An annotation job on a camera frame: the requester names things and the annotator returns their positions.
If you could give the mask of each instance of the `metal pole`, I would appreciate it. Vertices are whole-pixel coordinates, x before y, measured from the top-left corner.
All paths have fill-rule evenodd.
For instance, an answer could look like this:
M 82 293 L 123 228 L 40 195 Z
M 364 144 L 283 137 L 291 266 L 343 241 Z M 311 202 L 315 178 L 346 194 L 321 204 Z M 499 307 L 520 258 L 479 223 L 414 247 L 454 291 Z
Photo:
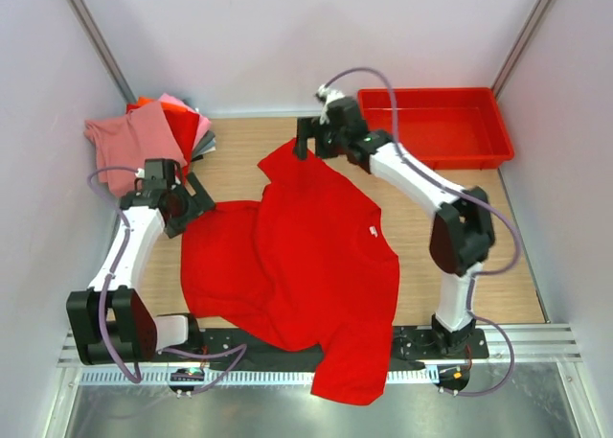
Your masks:
M 511 52 L 507 56 L 505 63 L 500 69 L 500 72 L 498 73 L 498 76 L 496 77 L 496 80 L 491 87 L 496 98 L 500 96 L 500 93 L 502 92 L 503 88 L 507 84 L 507 81 L 511 77 L 513 70 L 515 69 L 515 66 L 519 62 L 519 59 L 521 59 L 521 56 L 526 51 L 526 48 L 528 47 L 529 43 L 533 40 L 536 30 L 544 21 L 545 15 L 552 7 L 554 1 L 555 0 L 536 1 L 536 4 L 534 5 L 533 10 L 528 17 L 526 24 L 524 24 L 524 27 L 519 33 L 519 37 L 515 40 Z
M 83 0 L 68 0 L 68 3 L 77 15 L 80 24 L 85 30 L 85 33 L 94 45 L 96 52 L 98 52 L 102 63 L 108 71 L 108 74 L 115 82 L 115 85 L 117 85 L 117 88 L 119 88 L 119 91 L 121 92 L 125 101 L 127 103 L 136 103 L 136 96 L 134 96 L 134 93 L 132 92 L 130 85 L 127 83 L 122 70 L 113 57 L 108 45 L 106 45 L 104 37 L 102 37 L 102 33 L 100 32 L 100 29 L 98 29 L 94 18 L 87 9 L 85 2 Z

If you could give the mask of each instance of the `red tray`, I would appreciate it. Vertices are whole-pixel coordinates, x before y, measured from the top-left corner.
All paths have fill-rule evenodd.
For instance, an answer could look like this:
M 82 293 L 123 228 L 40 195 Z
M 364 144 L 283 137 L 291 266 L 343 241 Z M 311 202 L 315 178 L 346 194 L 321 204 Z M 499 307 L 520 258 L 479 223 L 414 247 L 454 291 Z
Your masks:
M 395 90 L 400 142 L 434 170 L 498 168 L 514 156 L 507 128 L 489 88 Z M 385 89 L 357 98 L 371 129 L 392 132 Z

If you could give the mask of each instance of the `white backdrop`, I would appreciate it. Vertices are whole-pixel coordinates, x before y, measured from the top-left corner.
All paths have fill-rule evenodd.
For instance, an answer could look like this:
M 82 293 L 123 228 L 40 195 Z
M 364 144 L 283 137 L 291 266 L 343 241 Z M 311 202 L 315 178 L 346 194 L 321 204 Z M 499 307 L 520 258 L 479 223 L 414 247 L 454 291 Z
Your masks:
M 137 95 L 223 116 L 316 109 L 317 86 L 360 64 L 397 86 L 490 86 L 535 0 L 85 2 Z
M 612 0 L 557 0 L 503 90 L 503 168 L 550 318 L 569 322 L 613 436 Z
M 86 118 L 122 98 L 65 0 L 0 0 L 1 435 L 40 436 L 68 331 L 110 242 L 112 210 L 89 191 Z

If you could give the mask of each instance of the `wooden table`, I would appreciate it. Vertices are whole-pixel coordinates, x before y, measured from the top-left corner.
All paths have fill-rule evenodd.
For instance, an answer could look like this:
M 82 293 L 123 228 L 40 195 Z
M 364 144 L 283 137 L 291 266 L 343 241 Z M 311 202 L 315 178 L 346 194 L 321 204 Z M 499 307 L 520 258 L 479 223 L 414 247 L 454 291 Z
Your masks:
M 193 165 L 193 171 L 215 201 L 261 199 L 269 182 L 258 162 L 295 136 L 295 119 L 224 119 L 213 123 L 217 150 Z M 421 208 L 387 182 L 364 173 L 345 158 L 327 163 L 348 177 L 382 209 L 382 228 L 400 257 L 400 292 L 395 324 L 429 324 L 439 302 L 440 272 L 428 252 L 431 221 Z M 466 187 L 481 186 L 490 203 L 510 216 L 511 210 L 497 171 L 441 172 Z M 486 268 L 504 265 L 512 253 L 511 235 L 494 220 L 497 242 Z M 155 245 L 139 293 L 151 314 L 187 311 L 179 282 L 181 239 L 160 239 Z M 533 279 L 522 257 L 512 271 L 480 279 L 475 310 L 498 323 L 542 323 Z M 203 327 L 231 327 L 221 318 L 203 318 Z

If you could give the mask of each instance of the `red cloth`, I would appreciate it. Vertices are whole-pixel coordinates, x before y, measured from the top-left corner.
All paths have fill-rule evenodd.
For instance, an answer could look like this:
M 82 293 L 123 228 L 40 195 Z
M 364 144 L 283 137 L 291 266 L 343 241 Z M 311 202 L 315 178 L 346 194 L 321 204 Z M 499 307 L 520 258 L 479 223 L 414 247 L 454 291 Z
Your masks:
M 128 104 L 125 107 L 125 112 L 138 109 L 142 106 L 143 104 Z M 183 176 L 185 177 L 190 172 L 193 141 L 198 130 L 200 116 L 189 110 L 166 109 L 164 106 L 163 110 L 166 121 L 169 123 L 170 130 L 172 131 L 172 136 L 174 136 L 174 140 L 187 162 L 187 165 L 183 167 Z
M 293 140 L 259 166 L 262 202 L 221 202 L 183 234 L 181 282 L 197 317 L 220 315 L 281 349 L 320 344 L 312 393 L 369 404 L 383 393 L 399 265 L 380 208 Z

